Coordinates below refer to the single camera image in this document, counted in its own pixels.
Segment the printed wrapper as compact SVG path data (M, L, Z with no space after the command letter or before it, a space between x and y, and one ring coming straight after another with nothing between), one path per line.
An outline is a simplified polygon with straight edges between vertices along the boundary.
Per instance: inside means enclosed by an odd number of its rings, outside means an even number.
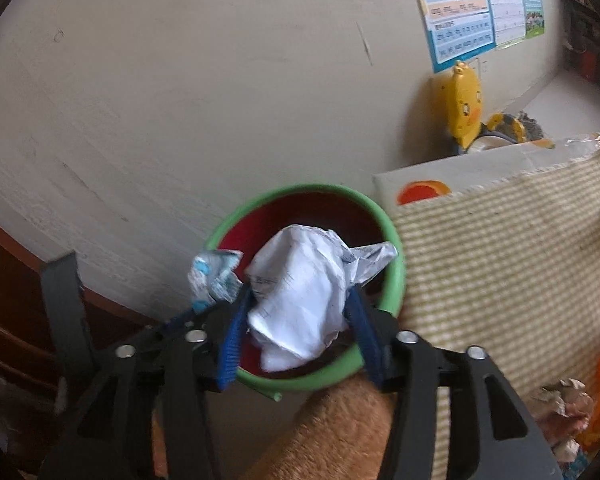
M588 428L594 400L577 379L559 379L532 392L526 402L551 448L577 437Z

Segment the blue silver small wrapper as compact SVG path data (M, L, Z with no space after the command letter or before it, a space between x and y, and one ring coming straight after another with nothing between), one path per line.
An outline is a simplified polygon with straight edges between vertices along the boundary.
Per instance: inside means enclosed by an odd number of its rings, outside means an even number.
M193 258L187 273L192 309L199 314L219 301L233 302L242 288L237 270L242 252L204 250Z

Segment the white paper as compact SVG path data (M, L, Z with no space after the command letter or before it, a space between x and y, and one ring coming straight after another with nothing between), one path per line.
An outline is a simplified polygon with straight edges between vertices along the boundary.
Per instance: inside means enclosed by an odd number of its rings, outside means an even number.
M317 359L347 329L350 289L371 281L398 255L389 242L349 247L333 230L292 224L246 267L257 299L248 327L265 373Z

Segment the tan plush cushion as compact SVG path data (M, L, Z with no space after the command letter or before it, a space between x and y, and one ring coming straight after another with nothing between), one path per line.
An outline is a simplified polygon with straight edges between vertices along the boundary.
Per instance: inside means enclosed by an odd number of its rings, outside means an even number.
M208 396L224 479L375 479L396 404L363 375L274 401L242 384Z

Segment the green checkered table cloth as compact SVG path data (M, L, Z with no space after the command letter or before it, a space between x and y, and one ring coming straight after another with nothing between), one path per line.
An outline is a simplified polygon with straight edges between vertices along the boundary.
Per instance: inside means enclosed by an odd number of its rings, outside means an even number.
M472 344L522 398L600 358L600 150L392 215L405 255L400 324Z

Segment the red bin with green rim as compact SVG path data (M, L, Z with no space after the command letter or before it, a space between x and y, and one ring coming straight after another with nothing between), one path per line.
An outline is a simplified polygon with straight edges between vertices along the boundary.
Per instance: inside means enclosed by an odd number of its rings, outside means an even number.
M388 214L364 194L332 184L278 188L243 204L204 247L240 252L238 278L257 304L247 316L237 378L279 398L335 385L362 367L344 341L344 302L354 286L397 315L406 271Z

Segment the yellow toy truck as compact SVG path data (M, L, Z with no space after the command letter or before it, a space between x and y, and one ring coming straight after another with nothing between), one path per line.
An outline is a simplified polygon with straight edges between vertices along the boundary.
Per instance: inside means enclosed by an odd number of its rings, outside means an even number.
M541 141L545 138L540 124L523 110L517 115L498 113L481 124L478 134L460 154L478 153L504 146Z

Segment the yellow duck toy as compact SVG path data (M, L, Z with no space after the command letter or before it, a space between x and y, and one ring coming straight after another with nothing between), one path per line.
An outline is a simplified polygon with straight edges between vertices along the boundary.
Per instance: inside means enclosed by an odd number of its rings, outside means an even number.
M461 153L466 153L482 129L483 98L480 79L466 62L456 60L436 82L437 101L444 111L446 131Z

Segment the red canister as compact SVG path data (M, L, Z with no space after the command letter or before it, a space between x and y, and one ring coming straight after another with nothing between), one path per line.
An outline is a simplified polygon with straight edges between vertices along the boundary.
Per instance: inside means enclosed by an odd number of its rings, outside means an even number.
M580 55L580 75L587 81L595 82L597 72L597 55L585 50Z

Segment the dark bedside shelf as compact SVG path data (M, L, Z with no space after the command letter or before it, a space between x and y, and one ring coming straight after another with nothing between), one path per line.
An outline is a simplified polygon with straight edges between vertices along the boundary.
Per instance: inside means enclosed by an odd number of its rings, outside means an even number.
M564 19L562 45L566 65L580 75L581 53L585 50L595 52L597 72L596 81L592 84L600 86L600 14L591 0L560 0L560 3Z

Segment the blue pinyin wall poster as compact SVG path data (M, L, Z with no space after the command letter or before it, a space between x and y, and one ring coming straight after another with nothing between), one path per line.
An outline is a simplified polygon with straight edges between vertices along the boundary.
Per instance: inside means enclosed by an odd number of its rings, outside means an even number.
M419 0L419 5L435 73L496 47L489 0Z

